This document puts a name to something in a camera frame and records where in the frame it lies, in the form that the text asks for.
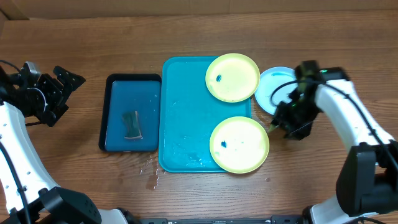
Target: sponge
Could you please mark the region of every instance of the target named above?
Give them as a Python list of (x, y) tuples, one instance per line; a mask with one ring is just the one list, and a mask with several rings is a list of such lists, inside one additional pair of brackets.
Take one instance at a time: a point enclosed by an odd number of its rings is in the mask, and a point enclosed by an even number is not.
[(138, 122), (138, 112), (130, 111), (122, 115), (122, 119), (124, 124), (127, 127), (127, 133), (125, 135), (125, 139), (141, 139), (142, 134), (139, 128)]

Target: wood grain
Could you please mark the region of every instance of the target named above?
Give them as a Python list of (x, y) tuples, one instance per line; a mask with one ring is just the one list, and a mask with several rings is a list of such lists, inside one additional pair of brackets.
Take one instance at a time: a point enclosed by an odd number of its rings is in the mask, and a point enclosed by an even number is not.
[[(86, 193), (99, 208), (124, 207), (139, 217), (268, 217), (301, 213), (335, 193), (346, 152), (324, 114), (303, 141), (271, 133), (266, 162), (248, 175), (164, 173), (157, 152), (98, 149), (106, 77), (160, 74), (168, 58), (181, 55), (237, 52), (262, 71), (316, 59), (322, 67), (345, 68), (369, 111), (398, 136), (397, 21), (398, 11), (9, 21), (0, 58), (16, 65), (30, 60), (47, 73), (60, 65), (87, 79), (55, 127), (28, 128), (61, 186)], [(271, 117), (254, 100), (252, 108), (254, 119), (267, 126)], [(159, 185), (149, 190), (157, 169)], [(0, 207), (6, 215), (3, 194)], [(380, 219), (396, 223), (398, 213)]]

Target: yellow plate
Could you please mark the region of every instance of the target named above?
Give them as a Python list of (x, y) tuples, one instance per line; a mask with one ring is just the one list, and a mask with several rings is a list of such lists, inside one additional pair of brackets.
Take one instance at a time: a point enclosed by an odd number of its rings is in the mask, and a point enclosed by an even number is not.
[(226, 54), (214, 60), (206, 72), (206, 86), (210, 93), (225, 102), (239, 102), (249, 98), (260, 83), (256, 63), (243, 54)]
[(253, 119), (228, 118), (211, 134), (210, 152), (216, 163), (228, 172), (251, 172), (260, 167), (268, 156), (268, 135)]

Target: wooden table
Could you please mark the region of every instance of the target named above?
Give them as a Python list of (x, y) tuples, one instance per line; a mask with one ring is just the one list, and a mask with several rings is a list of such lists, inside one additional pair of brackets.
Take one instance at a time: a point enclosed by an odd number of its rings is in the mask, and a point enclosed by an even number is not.
[[(87, 79), (55, 127), (28, 127), (62, 187), (86, 193), (98, 208), (124, 207), (141, 218), (269, 217), (301, 213), (335, 193), (346, 151), (324, 114), (303, 141), (271, 133), (270, 154), (251, 174), (172, 174), (162, 172), (157, 152), (98, 149), (106, 77), (160, 74), (168, 58), (181, 55), (237, 52), (261, 71), (316, 59), (322, 67), (345, 68), (369, 111), (398, 136), (397, 21), (398, 11), (10, 21), (0, 58), (18, 66), (30, 60), (45, 73), (60, 65)], [(254, 119), (268, 126), (271, 117), (252, 105)], [(5, 219), (3, 193), (0, 208)], [(398, 213), (378, 218), (395, 223)]]

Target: teal tray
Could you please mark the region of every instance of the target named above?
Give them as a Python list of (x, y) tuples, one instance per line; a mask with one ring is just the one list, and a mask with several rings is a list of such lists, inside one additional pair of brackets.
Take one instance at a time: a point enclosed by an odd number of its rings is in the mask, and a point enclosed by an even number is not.
[(251, 118), (251, 101), (217, 100), (205, 83), (217, 57), (174, 57), (163, 65), (159, 164), (169, 172), (224, 172), (210, 154), (216, 126), (233, 116)]

